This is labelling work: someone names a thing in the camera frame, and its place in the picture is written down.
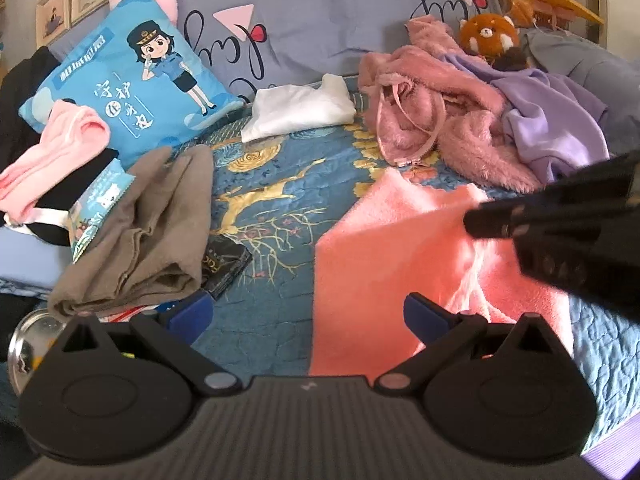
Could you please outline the coral pink fleece towel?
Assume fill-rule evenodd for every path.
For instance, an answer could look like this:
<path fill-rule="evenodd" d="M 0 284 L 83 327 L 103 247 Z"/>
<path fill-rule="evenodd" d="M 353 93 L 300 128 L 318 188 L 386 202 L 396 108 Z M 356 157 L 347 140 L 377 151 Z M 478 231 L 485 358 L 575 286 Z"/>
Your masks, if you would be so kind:
<path fill-rule="evenodd" d="M 314 250 L 310 374 L 375 380 L 416 354 L 404 321 L 412 292 L 489 322 L 539 313 L 572 348 L 567 294 L 525 276 L 510 240 L 465 231 L 464 214 L 486 198 L 472 184 L 444 191 L 386 170 Z"/>

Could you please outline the brown folded knit garment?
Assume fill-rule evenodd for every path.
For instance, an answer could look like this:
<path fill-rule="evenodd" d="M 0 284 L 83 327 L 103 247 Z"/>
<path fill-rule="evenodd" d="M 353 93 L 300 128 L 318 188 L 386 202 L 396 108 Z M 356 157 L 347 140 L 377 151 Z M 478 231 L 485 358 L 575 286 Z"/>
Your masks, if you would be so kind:
<path fill-rule="evenodd" d="M 212 214 L 214 159 L 194 145 L 157 148 L 129 168 L 134 182 L 49 295 L 49 312 L 112 315 L 196 292 Z"/>

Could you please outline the purple sweatshirt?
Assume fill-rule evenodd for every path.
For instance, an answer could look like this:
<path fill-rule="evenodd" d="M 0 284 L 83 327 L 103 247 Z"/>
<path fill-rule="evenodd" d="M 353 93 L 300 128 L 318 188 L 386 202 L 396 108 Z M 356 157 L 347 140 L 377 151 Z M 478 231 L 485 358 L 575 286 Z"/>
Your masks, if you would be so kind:
<path fill-rule="evenodd" d="M 541 183 L 610 158 L 599 125 L 606 105 L 567 76 L 538 68 L 502 72 L 466 54 L 447 53 L 442 59 L 504 95 L 503 131 Z"/>

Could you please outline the round metal tin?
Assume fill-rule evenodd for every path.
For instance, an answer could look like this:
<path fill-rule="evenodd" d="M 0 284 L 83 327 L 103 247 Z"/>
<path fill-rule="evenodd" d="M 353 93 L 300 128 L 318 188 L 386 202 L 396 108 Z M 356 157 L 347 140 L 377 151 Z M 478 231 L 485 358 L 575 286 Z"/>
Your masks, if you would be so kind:
<path fill-rule="evenodd" d="M 8 376 L 17 396 L 24 391 L 64 327 L 47 309 L 33 310 L 17 324 L 8 349 Z"/>

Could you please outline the grey blanket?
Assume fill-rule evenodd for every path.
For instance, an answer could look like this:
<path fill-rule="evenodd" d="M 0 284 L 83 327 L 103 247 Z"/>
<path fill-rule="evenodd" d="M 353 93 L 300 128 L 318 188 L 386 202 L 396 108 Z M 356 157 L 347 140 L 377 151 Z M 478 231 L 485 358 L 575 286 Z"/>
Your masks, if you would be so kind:
<path fill-rule="evenodd" d="M 567 76 L 606 106 L 599 120 L 608 149 L 623 155 L 639 148 L 639 65 L 570 32 L 523 32 L 535 62 Z"/>

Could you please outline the blue floral quilt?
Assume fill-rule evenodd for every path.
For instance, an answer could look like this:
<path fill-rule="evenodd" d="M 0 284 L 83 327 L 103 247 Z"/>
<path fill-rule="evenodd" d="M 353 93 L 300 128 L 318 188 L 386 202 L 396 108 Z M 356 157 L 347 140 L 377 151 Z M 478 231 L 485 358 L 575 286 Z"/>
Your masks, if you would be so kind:
<path fill-rule="evenodd" d="M 314 245 L 382 176 L 358 114 L 351 125 L 277 136 L 251 151 L 248 108 L 195 140 L 213 152 L 212 228 L 253 259 L 224 292 L 195 348 L 244 382 L 305 375 L 311 354 Z M 639 325 L 570 296 L 573 356 L 598 401 L 586 450 L 639 414 Z"/>

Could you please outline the pink fuzzy zip jacket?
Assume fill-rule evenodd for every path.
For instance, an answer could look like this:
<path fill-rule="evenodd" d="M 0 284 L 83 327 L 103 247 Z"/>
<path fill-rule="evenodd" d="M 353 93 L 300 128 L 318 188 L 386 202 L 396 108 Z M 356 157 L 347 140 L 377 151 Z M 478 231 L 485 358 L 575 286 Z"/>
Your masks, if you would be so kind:
<path fill-rule="evenodd" d="M 439 151 L 444 163 L 482 185 L 531 193 L 541 182 L 506 140 L 500 90 L 445 60 L 466 55 L 451 28 L 431 15 L 407 23 L 409 43 L 371 52 L 359 64 L 358 88 L 368 97 L 363 121 L 383 158 L 409 166 Z"/>

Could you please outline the red panda plush toy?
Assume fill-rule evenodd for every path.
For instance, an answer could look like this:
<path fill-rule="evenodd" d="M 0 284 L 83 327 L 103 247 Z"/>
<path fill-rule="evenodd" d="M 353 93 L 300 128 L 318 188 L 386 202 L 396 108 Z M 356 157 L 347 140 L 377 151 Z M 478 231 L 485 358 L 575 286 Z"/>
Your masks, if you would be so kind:
<path fill-rule="evenodd" d="M 489 13 L 462 20 L 459 40 L 467 54 L 484 58 L 495 70 L 515 72 L 529 68 L 518 30 L 508 16 Z"/>

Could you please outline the light pink folded garment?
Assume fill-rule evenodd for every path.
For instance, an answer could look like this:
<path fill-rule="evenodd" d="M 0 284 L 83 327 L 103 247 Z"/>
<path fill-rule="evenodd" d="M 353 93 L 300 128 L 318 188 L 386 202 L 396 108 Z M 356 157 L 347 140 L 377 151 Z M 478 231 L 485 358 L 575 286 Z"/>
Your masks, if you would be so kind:
<path fill-rule="evenodd" d="M 1 211 L 16 223 L 34 218 L 38 200 L 110 142 L 111 130 L 91 107 L 58 100 L 38 144 L 1 173 Z"/>

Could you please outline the yellow wooden stick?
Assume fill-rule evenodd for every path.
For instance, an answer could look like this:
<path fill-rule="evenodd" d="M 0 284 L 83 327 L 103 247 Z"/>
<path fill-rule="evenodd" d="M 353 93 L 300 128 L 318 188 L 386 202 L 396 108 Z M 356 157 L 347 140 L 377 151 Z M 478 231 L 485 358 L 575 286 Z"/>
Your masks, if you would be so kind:
<path fill-rule="evenodd" d="M 599 14 L 592 12 L 583 4 L 575 1 L 575 0 L 537 0 L 540 2 L 548 3 L 550 6 L 558 6 L 559 8 L 564 8 L 567 10 L 571 10 L 575 13 L 578 18 L 583 18 L 584 20 L 590 21 L 591 23 L 604 25 L 605 20 L 600 17 Z"/>

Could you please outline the orange plastic bag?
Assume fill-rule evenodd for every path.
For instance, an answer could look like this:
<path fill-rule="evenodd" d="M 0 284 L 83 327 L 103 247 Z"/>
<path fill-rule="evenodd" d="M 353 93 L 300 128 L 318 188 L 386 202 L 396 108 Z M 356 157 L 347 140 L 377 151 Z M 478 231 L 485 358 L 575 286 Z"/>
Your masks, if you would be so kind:
<path fill-rule="evenodd" d="M 515 27 L 533 28 L 537 25 L 532 0 L 502 0 L 502 7 Z"/>

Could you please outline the black garment pile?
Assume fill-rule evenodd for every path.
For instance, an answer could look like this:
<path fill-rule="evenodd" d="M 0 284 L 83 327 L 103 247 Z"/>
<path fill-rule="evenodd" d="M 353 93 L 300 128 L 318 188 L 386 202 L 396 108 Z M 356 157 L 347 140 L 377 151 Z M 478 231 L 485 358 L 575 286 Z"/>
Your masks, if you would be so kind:
<path fill-rule="evenodd" d="M 39 134 L 21 118 L 18 110 L 40 84 L 60 65 L 47 47 L 14 66 L 2 80 L 0 92 L 0 170 L 3 171 L 37 144 Z"/>

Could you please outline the white folded shirt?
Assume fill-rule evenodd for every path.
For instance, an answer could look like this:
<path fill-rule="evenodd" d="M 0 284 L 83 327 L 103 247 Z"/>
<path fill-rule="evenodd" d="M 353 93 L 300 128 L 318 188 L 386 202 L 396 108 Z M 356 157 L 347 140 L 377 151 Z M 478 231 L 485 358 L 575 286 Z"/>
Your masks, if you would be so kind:
<path fill-rule="evenodd" d="M 318 88 L 286 84 L 258 90 L 241 140 L 247 144 L 270 136 L 347 125 L 355 115 L 344 78 L 324 74 Z"/>

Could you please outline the blue cartoon police pillow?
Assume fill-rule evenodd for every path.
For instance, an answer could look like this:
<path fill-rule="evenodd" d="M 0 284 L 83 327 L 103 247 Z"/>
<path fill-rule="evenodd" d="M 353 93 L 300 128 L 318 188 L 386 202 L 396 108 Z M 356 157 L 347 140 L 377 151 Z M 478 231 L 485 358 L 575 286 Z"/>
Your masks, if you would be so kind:
<path fill-rule="evenodd" d="M 18 114 L 40 132 L 58 100 L 100 115 L 124 167 L 154 148 L 191 141 L 244 105 L 203 65 L 155 0 L 122 0 Z"/>

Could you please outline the small framed picture left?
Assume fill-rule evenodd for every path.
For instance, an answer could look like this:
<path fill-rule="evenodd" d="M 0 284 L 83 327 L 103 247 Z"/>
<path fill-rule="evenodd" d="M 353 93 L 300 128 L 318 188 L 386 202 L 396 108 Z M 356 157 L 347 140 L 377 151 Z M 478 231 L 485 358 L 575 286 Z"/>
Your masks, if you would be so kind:
<path fill-rule="evenodd" d="M 36 48 L 48 46 L 70 29 L 72 0 L 39 0 L 36 4 Z"/>

